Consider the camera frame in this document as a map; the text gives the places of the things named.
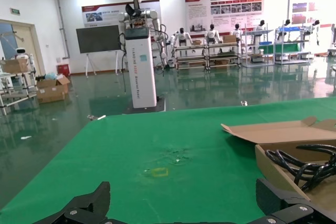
cardboard box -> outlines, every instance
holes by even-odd
[[[223,43],[237,43],[236,35],[224,35]]]
[[[28,72],[26,59],[2,60],[2,70],[6,73],[23,73]]]
[[[318,143],[336,146],[336,140],[318,141]],[[295,143],[256,145],[256,158],[259,169],[267,178],[267,180],[270,181],[275,187],[288,191],[295,191],[307,200],[311,200],[311,202],[325,210],[336,211],[336,201],[334,194],[336,192],[336,176],[331,176],[325,179],[312,191],[309,191],[305,194],[294,183],[294,177],[287,170],[274,164],[273,161],[270,160],[265,154],[265,150],[283,150],[284,152],[300,159],[303,162],[321,164],[329,160],[330,155],[328,154],[296,149],[296,146],[301,144],[312,144],[312,142],[302,141]]]
[[[202,44],[202,41],[201,40],[194,40],[193,41],[193,46],[199,46]]]
[[[224,130],[234,136],[256,143],[257,165],[263,175],[279,189],[296,191],[307,200],[325,210],[336,211],[336,176],[321,182],[306,194],[294,183],[294,177],[285,169],[273,163],[265,150],[282,150],[303,162],[324,163],[330,155],[307,150],[296,149],[302,144],[328,144],[336,146],[336,120],[329,119],[317,122],[312,116],[302,121],[250,124],[242,126],[223,125]]]
[[[70,81],[66,77],[57,80],[43,80],[37,82],[37,99],[39,103],[65,100]]]

red bin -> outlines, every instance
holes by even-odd
[[[57,65],[57,73],[68,77],[70,75],[69,64]]]

wall poster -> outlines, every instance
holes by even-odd
[[[260,23],[264,13],[264,0],[185,0],[187,29],[199,37],[211,24],[220,34],[225,34],[239,23],[241,28],[253,28]]]
[[[289,0],[288,18],[293,26],[310,25],[320,21],[319,41],[311,41],[312,53],[327,52],[331,42],[331,24],[336,22],[334,0]]]
[[[85,27],[118,25],[118,14],[125,13],[126,4],[133,7],[133,2],[114,3],[82,7]],[[141,10],[155,10],[161,19],[160,0],[146,0],[140,3]]]

doorway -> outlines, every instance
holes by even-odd
[[[33,36],[34,29],[34,25],[0,20],[0,40],[5,58],[13,58],[17,54],[16,48],[25,48],[27,54],[34,56],[36,76],[40,76],[44,73],[44,68],[41,53],[36,50],[38,42],[37,37]]]

green table mat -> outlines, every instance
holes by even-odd
[[[275,52],[281,53],[282,45],[276,45]],[[260,46],[259,50],[263,49],[264,54],[273,54],[274,46]],[[299,44],[284,44],[284,52],[298,52],[299,51]]]
[[[225,133],[240,125],[336,117],[335,98],[152,114],[89,123],[1,212],[32,223],[72,197],[111,183],[108,217],[127,223],[235,222],[263,216],[254,144]]]

